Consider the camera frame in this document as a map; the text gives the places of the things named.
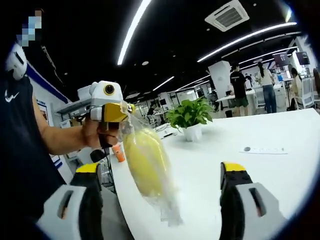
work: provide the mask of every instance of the green leaves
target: green leaves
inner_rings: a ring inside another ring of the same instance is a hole
[[[181,105],[169,110],[166,117],[173,128],[188,128],[197,124],[207,124],[207,120],[212,122],[210,111],[212,108],[208,105],[207,99],[201,97],[194,101],[183,100]]]

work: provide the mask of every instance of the jeans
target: jeans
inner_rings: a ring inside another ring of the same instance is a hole
[[[262,86],[266,112],[268,114],[277,112],[276,94],[272,85]]]

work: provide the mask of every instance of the black ceiling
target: black ceiling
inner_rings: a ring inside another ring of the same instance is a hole
[[[205,18],[228,0],[152,0],[135,30],[123,64],[117,66],[123,41],[141,1],[91,0],[85,6],[70,3],[59,8],[42,6],[42,29],[36,31],[37,40],[24,48],[26,56],[38,72],[74,101],[78,88],[99,80],[120,83],[127,96],[152,91],[175,76],[156,92],[176,90],[206,76],[208,66],[236,49],[299,31],[297,25],[270,31],[197,63],[199,58],[239,37],[284,23],[280,8],[271,0],[240,0],[250,20],[221,32],[205,22]],[[241,62],[286,48],[293,37],[268,40],[223,59]],[[40,45],[46,47],[62,82]]]

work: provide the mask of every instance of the poster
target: poster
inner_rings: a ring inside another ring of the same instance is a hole
[[[48,109],[47,109],[46,103],[43,101],[40,101],[38,99],[36,100],[36,103],[38,104],[40,112],[42,113],[44,119],[50,125],[49,116],[48,116]],[[50,154],[50,157],[55,165],[57,164],[57,166],[59,166],[59,167],[61,166],[61,164],[59,164],[60,157],[58,155],[51,155]]]

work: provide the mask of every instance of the white pot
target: white pot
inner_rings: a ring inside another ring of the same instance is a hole
[[[197,124],[194,126],[190,126],[187,128],[182,128],[183,129],[183,133],[185,136],[185,139],[188,142],[197,142],[201,139],[202,137],[202,130],[201,130],[201,124]]]

